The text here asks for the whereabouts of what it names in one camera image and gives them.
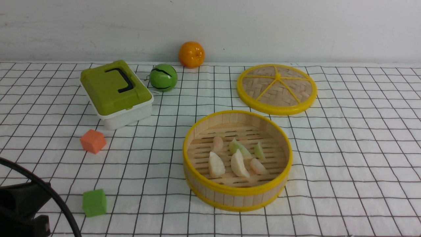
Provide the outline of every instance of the bamboo steamer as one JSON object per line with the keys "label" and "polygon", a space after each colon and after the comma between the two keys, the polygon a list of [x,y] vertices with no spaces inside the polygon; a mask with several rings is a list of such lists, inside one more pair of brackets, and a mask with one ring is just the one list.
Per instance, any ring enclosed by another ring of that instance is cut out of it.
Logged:
{"label": "bamboo steamer", "polygon": [[251,67],[238,77],[237,93],[257,111],[284,116],[311,107],[317,87],[313,79],[296,68],[265,64]]}
{"label": "bamboo steamer", "polygon": [[[220,178],[211,178],[208,160],[216,136],[224,141],[222,151],[216,153],[226,172]],[[266,156],[261,163],[268,175],[257,175],[250,168],[250,161],[245,161],[250,178],[233,173],[229,143],[234,138],[253,158],[253,148],[261,142]],[[214,113],[198,121],[184,139],[183,156],[186,181],[194,194],[205,203],[228,211],[256,210],[274,201],[285,187],[292,165],[291,145],[285,133],[269,119],[241,110]]]}

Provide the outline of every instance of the black stand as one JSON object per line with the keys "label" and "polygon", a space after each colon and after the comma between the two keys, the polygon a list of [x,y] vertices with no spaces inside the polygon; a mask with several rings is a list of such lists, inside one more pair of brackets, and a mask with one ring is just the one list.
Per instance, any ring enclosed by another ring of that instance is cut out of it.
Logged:
{"label": "black stand", "polygon": [[48,237],[51,234],[48,216],[34,217],[50,198],[44,189],[32,182],[0,187],[1,236]]}

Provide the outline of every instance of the orange cube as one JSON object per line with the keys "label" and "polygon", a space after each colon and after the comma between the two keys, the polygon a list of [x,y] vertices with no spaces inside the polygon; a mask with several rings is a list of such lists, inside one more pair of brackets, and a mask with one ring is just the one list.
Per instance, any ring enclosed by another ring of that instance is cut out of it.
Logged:
{"label": "orange cube", "polygon": [[80,138],[80,143],[82,143],[84,150],[94,154],[98,153],[106,145],[104,134],[92,129]]}

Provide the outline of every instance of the black object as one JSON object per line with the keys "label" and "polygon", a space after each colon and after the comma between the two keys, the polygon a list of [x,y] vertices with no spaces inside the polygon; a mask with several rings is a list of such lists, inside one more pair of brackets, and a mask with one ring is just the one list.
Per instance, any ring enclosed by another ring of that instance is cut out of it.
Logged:
{"label": "black object", "polygon": [[0,232],[10,237],[47,237],[51,234],[49,218],[35,214],[50,195],[37,184],[23,183],[0,187]]}
{"label": "black object", "polygon": [[130,91],[131,89],[134,88],[133,83],[130,81],[130,79],[127,77],[127,75],[121,69],[119,69],[119,68],[113,68],[113,69],[110,69],[110,70],[105,71],[105,72],[107,73],[107,72],[111,72],[111,71],[118,71],[120,73],[120,75],[124,78],[124,80],[127,83],[127,87],[118,89],[118,93],[123,93],[123,92],[126,92],[126,91]]}
{"label": "black object", "polygon": [[48,216],[40,215],[35,219],[35,213],[53,198],[60,207],[75,237],[82,237],[79,227],[61,197],[44,182],[22,166],[0,157],[0,164],[9,167],[30,179],[31,183],[0,188],[0,236],[1,237],[47,237],[50,235]]}

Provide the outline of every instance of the green lid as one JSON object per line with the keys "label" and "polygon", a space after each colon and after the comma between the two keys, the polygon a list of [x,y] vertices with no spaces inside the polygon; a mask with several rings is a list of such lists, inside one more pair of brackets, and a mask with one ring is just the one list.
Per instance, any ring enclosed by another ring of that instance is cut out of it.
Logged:
{"label": "green lid", "polygon": [[123,60],[83,70],[80,81],[102,116],[131,109],[152,98]]}

